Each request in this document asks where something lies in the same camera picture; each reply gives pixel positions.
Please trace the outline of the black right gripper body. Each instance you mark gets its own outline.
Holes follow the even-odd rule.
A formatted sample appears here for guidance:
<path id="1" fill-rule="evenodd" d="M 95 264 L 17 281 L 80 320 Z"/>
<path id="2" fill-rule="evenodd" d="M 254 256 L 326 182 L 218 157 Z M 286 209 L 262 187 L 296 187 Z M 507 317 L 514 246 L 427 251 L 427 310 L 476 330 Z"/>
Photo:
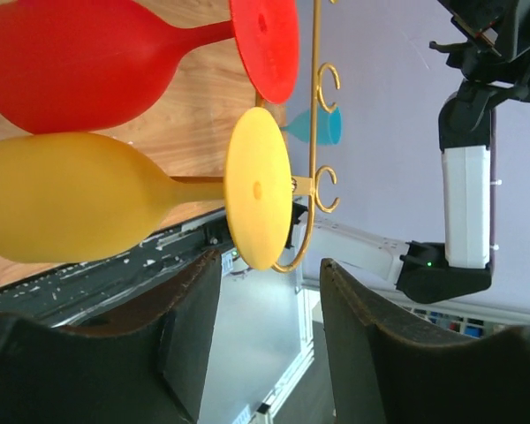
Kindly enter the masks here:
<path id="1" fill-rule="evenodd" d="M 530 103 L 530 1 L 442 1 L 465 42 L 429 47 L 464 76 L 464 96 L 488 94 L 488 104 Z"/>

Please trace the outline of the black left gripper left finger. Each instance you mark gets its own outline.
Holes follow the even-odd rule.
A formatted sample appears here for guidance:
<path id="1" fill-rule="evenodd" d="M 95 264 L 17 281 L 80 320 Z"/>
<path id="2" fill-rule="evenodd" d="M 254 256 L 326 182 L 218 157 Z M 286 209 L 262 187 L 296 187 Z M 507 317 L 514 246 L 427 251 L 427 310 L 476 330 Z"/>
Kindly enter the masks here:
<path id="1" fill-rule="evenodd" d="M 0 313 L 0 423 L 195 423 L 221 289 L 209 251 L 90 324 Z"/>

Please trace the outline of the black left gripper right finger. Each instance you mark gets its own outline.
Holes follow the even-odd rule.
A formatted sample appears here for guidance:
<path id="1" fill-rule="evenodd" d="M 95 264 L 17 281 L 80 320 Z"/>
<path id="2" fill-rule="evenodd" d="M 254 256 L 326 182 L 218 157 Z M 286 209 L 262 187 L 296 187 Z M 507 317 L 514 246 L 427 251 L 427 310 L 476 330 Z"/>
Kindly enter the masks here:
<path id="1" fill-rule="evenodd" d="M 530 423 L 530 326 L 440 328 L 331 259 L 320 293 L 338 422 Z"/>

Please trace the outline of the yellow wine glass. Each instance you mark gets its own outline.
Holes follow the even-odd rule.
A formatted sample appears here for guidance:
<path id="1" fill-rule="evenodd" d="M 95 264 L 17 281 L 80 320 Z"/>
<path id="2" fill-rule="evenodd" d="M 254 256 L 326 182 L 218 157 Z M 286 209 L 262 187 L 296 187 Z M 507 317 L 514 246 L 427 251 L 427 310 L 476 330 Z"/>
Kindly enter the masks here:
<path id="1" fill-rule="evenodd" d="M 244 261 L 272 267 L 292 226 L 292 173 L 266 109 L 237 121 L 220 178 L 169 176 L 131 145 L 96 133 L 0 140 L 0 256 L 10 261 L 106 259 L 137 246 L 173 208 L 215 200 Z"/>

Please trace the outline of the blue wine glass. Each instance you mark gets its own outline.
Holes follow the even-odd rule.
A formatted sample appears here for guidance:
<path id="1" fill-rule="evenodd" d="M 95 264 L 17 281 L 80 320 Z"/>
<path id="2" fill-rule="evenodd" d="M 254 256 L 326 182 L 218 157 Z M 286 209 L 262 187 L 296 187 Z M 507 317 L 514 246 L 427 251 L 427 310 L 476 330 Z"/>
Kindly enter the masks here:
<path id="1" fill-rule="evenodd" d="M 281 130 L 288 132 L 298 140 L 308 143 L 310 134 L 311 110 L 299 113 L 288 125 Z M 322 146 L 337 145 L 342 137 L 342 116 L 339 108 L 327 112 L 321 106 L 317 107 L 316 144 Z"/>

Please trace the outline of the red wine glass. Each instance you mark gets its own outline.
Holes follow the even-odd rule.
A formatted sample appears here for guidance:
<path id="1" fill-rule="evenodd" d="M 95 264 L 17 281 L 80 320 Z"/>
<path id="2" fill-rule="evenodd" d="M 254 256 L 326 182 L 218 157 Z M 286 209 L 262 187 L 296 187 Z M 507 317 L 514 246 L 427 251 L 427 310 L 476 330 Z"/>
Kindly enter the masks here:
<path id="1" fill-rule="evenodd" d="M 285 102 L 299 72 L 293 1 L 231 1 L 227 20 L 173 26 L 135 1 L 0 4 L 0 115 L 32 134 L 97 131 L 151 108 L 194 49 L 233 40 L 255 91 Z"/>

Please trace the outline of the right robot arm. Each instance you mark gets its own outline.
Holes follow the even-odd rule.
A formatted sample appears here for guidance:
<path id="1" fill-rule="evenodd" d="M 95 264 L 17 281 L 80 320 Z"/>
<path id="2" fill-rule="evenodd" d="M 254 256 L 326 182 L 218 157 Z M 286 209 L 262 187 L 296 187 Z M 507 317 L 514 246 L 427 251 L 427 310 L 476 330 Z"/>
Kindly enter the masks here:
<path id="1" fill-rule="evenodd" d="M 530 103 L 530 1 L 447 1 L 462 43 L 430 43 L 463 81 L 438 117 L 443 170 L 443 242 L 402 241 L 314 224 L 311 248 L 364 269 L 414 302 L 433 304 L 486 291 L 494 270 L 496 107 Z"/>

